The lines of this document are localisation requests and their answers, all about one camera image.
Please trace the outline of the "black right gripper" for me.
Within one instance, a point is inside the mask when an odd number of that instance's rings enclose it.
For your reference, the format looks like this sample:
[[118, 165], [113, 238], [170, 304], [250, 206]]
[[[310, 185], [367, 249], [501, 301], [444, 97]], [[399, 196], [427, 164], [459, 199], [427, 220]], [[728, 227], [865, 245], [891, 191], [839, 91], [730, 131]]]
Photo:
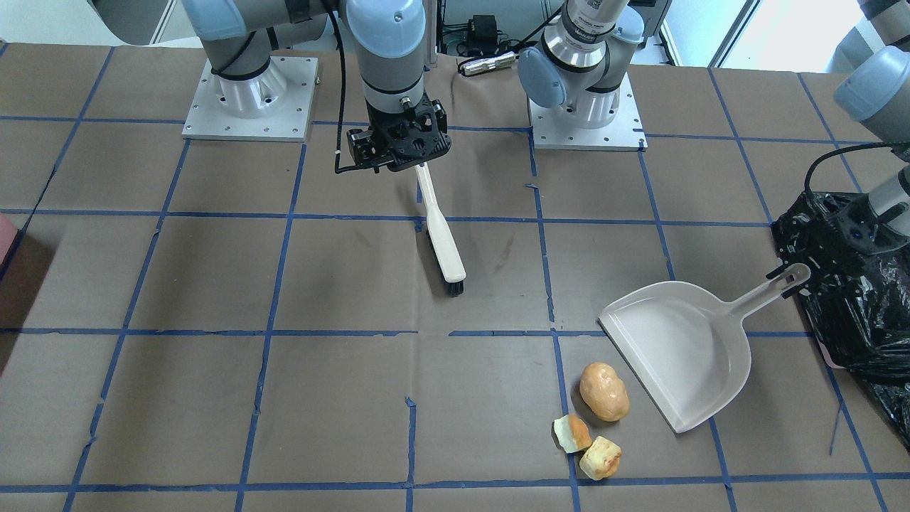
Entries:
[[368, 129], [350, 129], [346, 139], [354, 165], [347, 171], [386, 166], [391, 172], [403, 171], [444, 156], [451, 149], [446, 133], [446, 110], [439, 100], [423, 94], [415, 105], [405, 102], [405, 110], [387, 113], [367, 106]]

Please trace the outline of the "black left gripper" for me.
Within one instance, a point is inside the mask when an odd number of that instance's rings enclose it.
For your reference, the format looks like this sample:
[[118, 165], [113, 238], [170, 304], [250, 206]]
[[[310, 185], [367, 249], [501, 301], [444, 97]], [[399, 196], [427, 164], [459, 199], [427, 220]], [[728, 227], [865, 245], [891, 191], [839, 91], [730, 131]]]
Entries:
[[898, 230], [896, 224], [907, 216], [907, 200], [897, 201], [878, 214], [868, 196], [857, 196], [828, 216], [828, 222], [855, 252], [874, 255], [896, 252], [906, 246], [908, 233]]

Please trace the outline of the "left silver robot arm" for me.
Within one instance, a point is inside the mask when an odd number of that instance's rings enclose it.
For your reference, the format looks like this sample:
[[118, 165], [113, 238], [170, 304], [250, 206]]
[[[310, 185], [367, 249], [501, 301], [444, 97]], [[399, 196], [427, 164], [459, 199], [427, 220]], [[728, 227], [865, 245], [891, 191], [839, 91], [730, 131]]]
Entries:
[[[851, 119], [908, 161], [909, 10], [906, 1], [861, 1], [860, 8], [884, 43], [859, 65], [833, 97]], [[846, 242], [862, 254], [893, 252], [908, 243], [909, 169], [856, 198], [833, 217]]]

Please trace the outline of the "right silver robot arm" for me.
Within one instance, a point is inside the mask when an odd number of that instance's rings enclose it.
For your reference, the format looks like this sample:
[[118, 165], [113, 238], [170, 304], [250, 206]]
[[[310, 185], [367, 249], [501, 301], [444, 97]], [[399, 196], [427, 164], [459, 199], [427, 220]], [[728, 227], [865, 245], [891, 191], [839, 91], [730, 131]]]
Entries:
[[336, 40], [341, 71], [337, 145], [351, 171], [403, 171], [451, 148], [446, 111], [424, 84], [428, 14], [422, 1], [95, 1], [127, 43], [163, 41], [185, 14], [207, 55], [186, 114], [188, 139], [306, 142], [319, 61], [284, 50]]

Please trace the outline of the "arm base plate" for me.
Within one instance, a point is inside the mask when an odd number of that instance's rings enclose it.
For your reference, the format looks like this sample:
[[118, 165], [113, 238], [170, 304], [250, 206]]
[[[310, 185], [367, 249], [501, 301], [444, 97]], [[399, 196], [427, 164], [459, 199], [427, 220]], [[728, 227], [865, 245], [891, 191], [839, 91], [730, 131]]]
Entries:
[[261, 75], [228, 80], [206, 65], [182, 136], [224, 142], [307, 142], [319, 67], [315, 56], [273, 56]]
[[553, 108], [529, 100], [528, 110], [538, 149], [644, 151], [649, 146], [628, 75], [606, 94], [585, 90]]

